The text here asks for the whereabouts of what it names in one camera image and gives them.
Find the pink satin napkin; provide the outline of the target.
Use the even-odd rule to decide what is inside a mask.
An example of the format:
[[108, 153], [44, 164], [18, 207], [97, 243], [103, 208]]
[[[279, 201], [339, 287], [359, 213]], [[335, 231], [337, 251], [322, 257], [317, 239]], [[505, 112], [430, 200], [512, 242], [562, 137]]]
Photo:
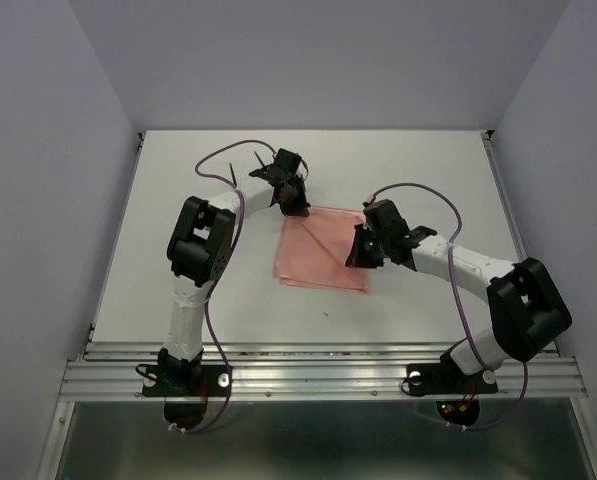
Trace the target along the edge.
[[348, 268], [359, 211], [311, 207], [306, 217], [284, 220], [275, 258], [275, 275], [283, 285], [367, 294], [369, 273]]

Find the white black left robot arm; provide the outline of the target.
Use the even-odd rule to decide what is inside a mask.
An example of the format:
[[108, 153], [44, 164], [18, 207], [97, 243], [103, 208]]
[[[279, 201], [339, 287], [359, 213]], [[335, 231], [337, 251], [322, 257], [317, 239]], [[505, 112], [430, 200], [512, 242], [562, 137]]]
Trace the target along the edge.
[[244, 219], [277, 205], [285, 216], [307, 216], [306, 163], [286, 149], [251, 171], [239, 183], [216, 175], [227, 190], [214, 197], [187, 198], [169, 240], [166, 256], [174, 275], [174, 301], [167, 338], [158, 353], [158, 367], [177, 393], [193, 392], [200, 382], [205, 307], [213, 287], [231, 259]]

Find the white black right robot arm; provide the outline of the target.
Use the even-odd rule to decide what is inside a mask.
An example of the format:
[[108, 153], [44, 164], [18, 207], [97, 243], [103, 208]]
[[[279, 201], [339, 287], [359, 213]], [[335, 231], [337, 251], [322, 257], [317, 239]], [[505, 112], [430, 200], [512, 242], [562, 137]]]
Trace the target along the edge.
[[507, 359], [527, 362], [571, 327], [572, 316], [542, 262], [499, 260], [456, 246], [431, 228], [410, 228], [390, 200], [366, 203], [363, 214], [347, 267], [376, 269], [389, 260], [446, 280], [455, 297], [465, 290], [488, 307], [491, 326], [467, 334], [444, 354], [438, 366], [444, 387], [460, 390], [474, 374]]

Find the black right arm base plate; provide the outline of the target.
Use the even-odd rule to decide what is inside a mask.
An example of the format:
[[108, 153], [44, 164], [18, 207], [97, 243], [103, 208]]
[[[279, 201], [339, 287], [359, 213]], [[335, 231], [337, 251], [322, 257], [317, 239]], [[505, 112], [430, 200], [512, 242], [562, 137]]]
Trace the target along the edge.
[[412, 397], [497, 393], [496, 379], [485, 380], [483, 374], [481, 370], [466, 375], [458, 367], [444, 363], [408, 364], [400, 388]]

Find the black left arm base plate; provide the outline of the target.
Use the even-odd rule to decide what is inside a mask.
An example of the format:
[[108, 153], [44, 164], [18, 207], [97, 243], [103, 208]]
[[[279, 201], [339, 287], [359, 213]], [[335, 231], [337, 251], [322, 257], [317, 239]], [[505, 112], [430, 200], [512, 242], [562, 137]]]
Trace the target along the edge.
[[225, 365], [201, 365], [191, 375], [165, 373], [157, 365], [139, 364], [141, 395], [147, 398], [226, 398], [231, 383]]

